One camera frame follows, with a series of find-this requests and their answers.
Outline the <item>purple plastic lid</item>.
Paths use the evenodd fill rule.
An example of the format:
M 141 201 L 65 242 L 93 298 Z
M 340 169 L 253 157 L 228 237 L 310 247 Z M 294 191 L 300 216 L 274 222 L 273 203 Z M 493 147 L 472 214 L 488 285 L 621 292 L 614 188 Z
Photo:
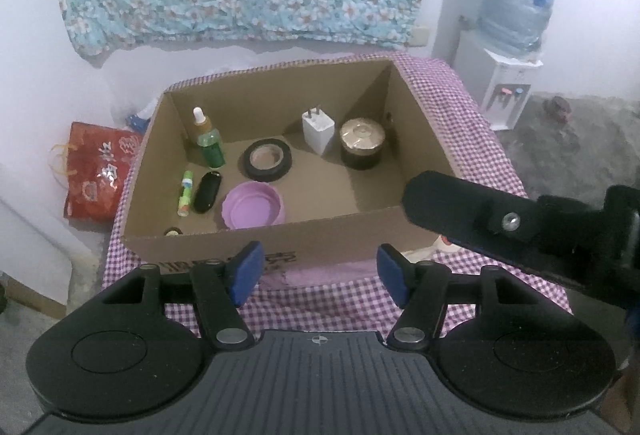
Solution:
M 224 198 L 221 216 L 231 230 L 281 225 L 285 218 L 284 203 L 270 184 L 247 181 L 238 184 Z

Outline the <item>black cylindrical tube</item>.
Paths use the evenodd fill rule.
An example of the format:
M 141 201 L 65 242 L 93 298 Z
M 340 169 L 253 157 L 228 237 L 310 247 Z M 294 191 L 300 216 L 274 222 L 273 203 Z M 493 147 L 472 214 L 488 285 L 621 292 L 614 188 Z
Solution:
M 221 186 L 222 176 L 216 170 L 211 170 L 203 175 L 192 202 L 195 213 L 205 214 L 215 204 Z

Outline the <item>green lip balm tube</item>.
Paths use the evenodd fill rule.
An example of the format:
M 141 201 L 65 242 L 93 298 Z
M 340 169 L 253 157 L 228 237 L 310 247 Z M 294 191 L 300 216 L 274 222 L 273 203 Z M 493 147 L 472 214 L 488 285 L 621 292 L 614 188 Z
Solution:
M 193 172 L 186 170 L 181 179 L 180 194 L 178 199 L 177 215 L 186 217 L 190 213 L 193 191 Z

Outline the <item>brown object on floor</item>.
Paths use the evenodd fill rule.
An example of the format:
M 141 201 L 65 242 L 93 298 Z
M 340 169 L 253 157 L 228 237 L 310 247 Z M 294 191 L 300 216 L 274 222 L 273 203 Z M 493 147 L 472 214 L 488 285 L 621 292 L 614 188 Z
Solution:
M 567 123 L 572 114 L 572 107 L 563 97 L 554 96 L 548 101 L 548 111 L 556 121 Z

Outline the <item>brown cardboard box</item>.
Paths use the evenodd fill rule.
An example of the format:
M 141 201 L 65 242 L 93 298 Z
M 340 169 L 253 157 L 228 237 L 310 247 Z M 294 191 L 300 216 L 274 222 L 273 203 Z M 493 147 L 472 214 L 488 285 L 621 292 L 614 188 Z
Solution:
M 459 175 L 415 58 L 304 61 L 189 80 L 160 97 L 126 193 L 122 243 L 166 273 L 231 259 L 271 267 L 426 247 L 401 198 L 426 170 Z

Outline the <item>white water dispenser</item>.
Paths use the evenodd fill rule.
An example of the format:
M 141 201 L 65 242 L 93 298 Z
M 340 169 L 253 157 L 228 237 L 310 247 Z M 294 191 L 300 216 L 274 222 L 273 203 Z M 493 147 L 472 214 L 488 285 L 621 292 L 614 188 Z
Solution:
M 452 67 L 493 130 L 514 129 L 544 64 L 501 56 L 462 31 Z

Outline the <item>red gift bag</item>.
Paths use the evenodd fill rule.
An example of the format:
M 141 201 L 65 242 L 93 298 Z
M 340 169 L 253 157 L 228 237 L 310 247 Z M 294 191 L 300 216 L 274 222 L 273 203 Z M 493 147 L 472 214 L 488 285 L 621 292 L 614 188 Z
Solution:
M 52 147 L 63 162 L 55 172 L 66 180 L 63 216 L 98 224 L 114 221 L 141 143 L 138 132 L 73 122 L 66 143 Z

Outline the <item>gold lid black jar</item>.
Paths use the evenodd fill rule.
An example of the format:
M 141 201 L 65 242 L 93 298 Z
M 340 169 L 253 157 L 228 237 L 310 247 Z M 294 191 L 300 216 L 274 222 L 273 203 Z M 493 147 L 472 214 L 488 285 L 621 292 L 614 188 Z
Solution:
M 353 118 L 340 129 L 341 159 L 352 169 L 370 169 L 380 163 L 385 140 L 381 124 L 370 118 Z

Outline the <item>purple checkered tablecloth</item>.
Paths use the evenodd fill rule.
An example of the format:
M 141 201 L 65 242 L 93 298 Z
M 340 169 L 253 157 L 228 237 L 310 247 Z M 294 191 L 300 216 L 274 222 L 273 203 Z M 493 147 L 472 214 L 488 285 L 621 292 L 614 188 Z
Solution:
M 191 117 L 197 106 L 221 132 L 224 190 L 244 181 L 242 155 L 252 143 L 278 138 L 290 146 L 292 167 L 276 184 L 282 224 L 233 230 L 218 210 L 178 216 L 182 174 L 205 168 Z M 302 133 L 311 106 L 337 122 L 364 116 L 382 124 L 381 162 L 356 170 L 337 149 L 314 154 Z M 111 285 L 143 263 L 186 273 L 257 240 L 266 262 L 241 311 L 250 329 L 387 331 L 398 311 L 376 277 L 375 253 L 389 243 L 418 259 L 434 243 L 400 205 L 407 181 L 426 170 L 524 194 L 496 135 L 440 60 L 366 54 L 184 80 L 160 97 L 120 200 L 103 281 Z

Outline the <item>black tape roll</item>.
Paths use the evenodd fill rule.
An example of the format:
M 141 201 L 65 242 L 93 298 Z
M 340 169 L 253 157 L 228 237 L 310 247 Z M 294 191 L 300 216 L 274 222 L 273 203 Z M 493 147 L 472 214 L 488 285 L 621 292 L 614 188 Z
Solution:
M 245 175 L 260 182 L 276 181 L 291 169 L 292 151 L 283 140 L 270 138 L 253 142 L 243 153 Z

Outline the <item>green dropper bottle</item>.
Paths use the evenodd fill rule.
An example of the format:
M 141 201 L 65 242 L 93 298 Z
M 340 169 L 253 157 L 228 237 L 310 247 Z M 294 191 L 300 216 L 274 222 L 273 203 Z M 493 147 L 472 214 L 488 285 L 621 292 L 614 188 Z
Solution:
M 194 106 L 192 110 L 194 125 L 198 132 L 196 143 L 201 149 L 206 164 L 211 168 L 221 168 L 226 164 L 224 151 L 222 151 L 221 137 L 208 116 L 200 106 Z

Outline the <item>white charger plug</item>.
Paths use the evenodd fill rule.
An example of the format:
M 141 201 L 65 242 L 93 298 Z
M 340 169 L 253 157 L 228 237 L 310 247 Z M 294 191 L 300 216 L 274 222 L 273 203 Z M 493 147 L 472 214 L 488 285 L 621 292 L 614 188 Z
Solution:
M 320 156 L 326 153 L 335 134 L 335 122 L 318 106 L 302 114 L 303 135 L 307 146 Z

